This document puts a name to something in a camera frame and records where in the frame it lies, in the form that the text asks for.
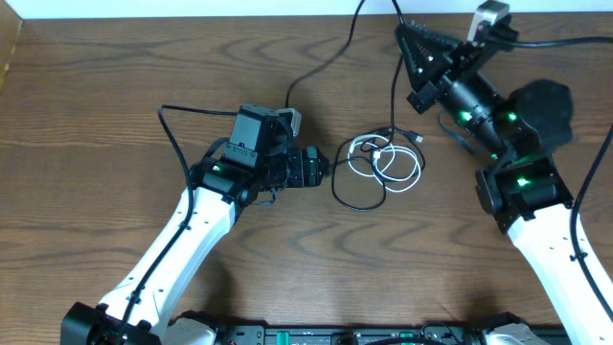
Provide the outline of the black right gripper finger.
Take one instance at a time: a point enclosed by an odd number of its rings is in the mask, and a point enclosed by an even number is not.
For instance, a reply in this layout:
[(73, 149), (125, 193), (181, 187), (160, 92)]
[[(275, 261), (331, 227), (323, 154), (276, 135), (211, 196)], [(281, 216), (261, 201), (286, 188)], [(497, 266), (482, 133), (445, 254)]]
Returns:
[(407, 38), (406, 57), (412, 60), (428, 60), (429, 58), (446, 59), (463, 45), (461, 39), (428, 29), (423, 24), (411, 22), (406, 25)]
[(430, 63), (430, 51), (422, 34), (408, 24), (399, 24), (395, 29), (398, 48), (403, 56), (408, 78), (413, 89), (420, 89), (429, 79), (425, 72)]

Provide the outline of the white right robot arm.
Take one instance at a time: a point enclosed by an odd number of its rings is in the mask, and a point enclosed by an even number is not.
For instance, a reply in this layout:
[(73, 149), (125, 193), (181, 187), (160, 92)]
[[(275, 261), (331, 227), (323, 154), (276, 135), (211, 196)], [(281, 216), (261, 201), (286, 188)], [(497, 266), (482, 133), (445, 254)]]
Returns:
[(401, 23), (397, 45), (418, 113), (441, 105), (477, 142), (491, 165), (475, 173), (484, 211), (523, 254), (574, 344), (612, 340), (612, 281), (579, 219), (582, 194), (572, 194), (557, 171), (554, 151), (572, 139), (570, 89), (534, 80), (500, 94), (481, 74), (495, 54), (520, 44), (508, 19), (480, 22), (467, 40)]

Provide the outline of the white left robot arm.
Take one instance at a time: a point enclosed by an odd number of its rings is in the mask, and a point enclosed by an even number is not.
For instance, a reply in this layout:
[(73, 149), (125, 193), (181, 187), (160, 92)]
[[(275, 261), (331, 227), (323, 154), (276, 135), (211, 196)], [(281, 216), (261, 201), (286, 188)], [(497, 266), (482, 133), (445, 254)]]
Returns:
[(153, 244), (95, 307), (77, 302), (61, 322), (63, 344), (216, 344), (217, 327), (172, 314), (196, 271), (261, 192), (316, 187), (329, 160), (294, 144), (301, 113), (244, 103), (228, 138), (182, 167), (186, 188)]

